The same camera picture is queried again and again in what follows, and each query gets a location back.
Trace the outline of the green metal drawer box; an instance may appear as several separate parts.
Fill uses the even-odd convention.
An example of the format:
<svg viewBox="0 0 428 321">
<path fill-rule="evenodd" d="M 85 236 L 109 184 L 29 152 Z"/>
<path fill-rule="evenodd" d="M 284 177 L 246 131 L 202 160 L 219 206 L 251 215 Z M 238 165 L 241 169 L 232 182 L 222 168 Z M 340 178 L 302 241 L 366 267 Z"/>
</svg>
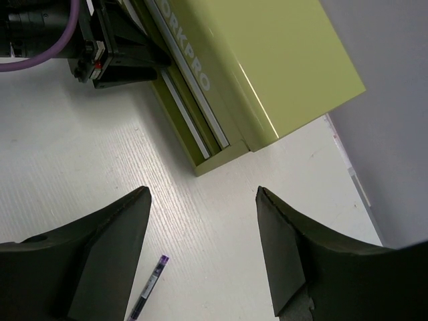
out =
<svg viewBox="0 0 428 321">
<path fill-rule="evenodd" d="M 365 90 L 319 1 L 127 1 L 171 57 L 152 85 L 197 176 Z"/>
</svg>

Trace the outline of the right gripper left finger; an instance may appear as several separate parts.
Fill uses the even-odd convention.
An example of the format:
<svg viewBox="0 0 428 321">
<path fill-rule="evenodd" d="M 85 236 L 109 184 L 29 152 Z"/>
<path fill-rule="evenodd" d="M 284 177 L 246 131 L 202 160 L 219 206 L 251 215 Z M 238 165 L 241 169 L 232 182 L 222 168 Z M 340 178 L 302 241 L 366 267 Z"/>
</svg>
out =
<svg viewBox="0 0 428 321">
<path fill-rule="evenodd" d="M 139 187 L 107 207 L 1 244 L 2 320 L 123 320 L 150 215 Z"/>
</svg>

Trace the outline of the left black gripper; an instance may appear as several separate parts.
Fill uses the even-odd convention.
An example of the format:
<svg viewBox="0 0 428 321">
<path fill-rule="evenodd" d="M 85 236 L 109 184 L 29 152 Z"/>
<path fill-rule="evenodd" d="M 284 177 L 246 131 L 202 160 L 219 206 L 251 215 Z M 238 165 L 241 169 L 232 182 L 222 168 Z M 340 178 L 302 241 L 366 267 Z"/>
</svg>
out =
<svg viewBox="0 0 428 321">
<path fill-rule="evenodd" d="M 106 89 L 157 79 L 157 67 L 169 67 L 169 55 L 149 38 L 118 1 L 94 1 L 91 13 L 80 1 L 79 18 L 69 44 L 68 64 L 81 83 Z"/>
</svg>

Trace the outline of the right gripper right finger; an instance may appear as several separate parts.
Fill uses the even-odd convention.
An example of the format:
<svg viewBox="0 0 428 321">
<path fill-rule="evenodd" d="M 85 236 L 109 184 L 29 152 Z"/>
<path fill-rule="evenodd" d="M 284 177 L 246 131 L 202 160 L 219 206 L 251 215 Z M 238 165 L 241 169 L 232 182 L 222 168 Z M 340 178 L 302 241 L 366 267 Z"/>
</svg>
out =
<svg viewBox="0 0 428 321">
<path fill-rule="evenodd" d="M 264 187 L 257 190 L 256 207 L 278 319 L 427 319 L 426 242 L 390 249 L 359 241 Z"/>
</svg>

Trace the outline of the purple gel pen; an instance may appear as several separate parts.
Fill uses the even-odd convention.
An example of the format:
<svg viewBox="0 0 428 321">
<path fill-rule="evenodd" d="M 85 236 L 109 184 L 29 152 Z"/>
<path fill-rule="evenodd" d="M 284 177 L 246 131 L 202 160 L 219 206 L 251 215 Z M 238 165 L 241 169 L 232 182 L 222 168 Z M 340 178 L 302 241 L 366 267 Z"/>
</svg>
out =
<svg viewBox="0 0 428 321">
<path fill-rule="evenodd" d="M 146 285 L 144 286 L 138 300 L 136 301 L 130 316 L 127 318 L 127 321 L 136 321 L 144 308 L 146 301 L 148 300 L 151 292 L 153 291 L 158 279 L 160 278 L 164 268 L 166 267 L 169 261 L 169 257 L 167 255 L 162 255 L 154 267 Z"/>
</svg>

